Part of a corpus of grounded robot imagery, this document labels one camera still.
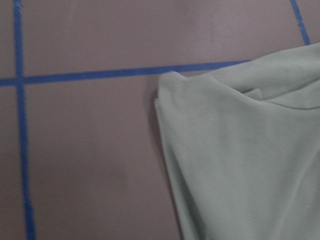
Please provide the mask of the olive green long-sleeve shirt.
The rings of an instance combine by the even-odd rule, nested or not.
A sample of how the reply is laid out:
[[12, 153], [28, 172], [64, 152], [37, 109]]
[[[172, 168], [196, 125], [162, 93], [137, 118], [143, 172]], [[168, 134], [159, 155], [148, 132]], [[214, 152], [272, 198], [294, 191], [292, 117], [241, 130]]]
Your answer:
[[200, 75], [155, 100], [185, 240], [320, 237], [320, 45]]

